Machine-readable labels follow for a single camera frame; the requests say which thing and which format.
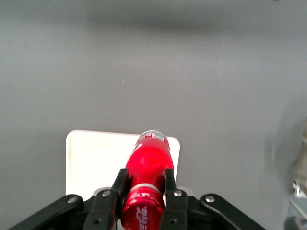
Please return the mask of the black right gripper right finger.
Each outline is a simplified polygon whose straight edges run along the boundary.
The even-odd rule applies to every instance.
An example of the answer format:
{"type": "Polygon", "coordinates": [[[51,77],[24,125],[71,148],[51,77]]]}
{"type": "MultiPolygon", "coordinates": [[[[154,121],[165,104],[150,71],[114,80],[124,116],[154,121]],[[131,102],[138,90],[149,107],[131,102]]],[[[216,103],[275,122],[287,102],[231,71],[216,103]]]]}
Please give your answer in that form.
{"type": "Polygon", "coordinates": [[[178,189],[174,170],[165,169],[166,207],[163,211],[160,230],[186,230],[188,227],[188,195],[178,189]]]}

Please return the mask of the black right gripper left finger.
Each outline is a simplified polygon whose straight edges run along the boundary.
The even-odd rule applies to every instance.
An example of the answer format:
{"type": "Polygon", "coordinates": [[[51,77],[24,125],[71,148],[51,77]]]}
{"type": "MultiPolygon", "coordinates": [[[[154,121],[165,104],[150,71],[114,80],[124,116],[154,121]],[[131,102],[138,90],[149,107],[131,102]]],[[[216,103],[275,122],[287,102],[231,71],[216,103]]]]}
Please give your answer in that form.
{"type": "Polygon", "coordinates": [[[129,170],[120,169],[111,188],[99,191],[85,219],[84,230],[116,230],[130,187],[129,170]]]}

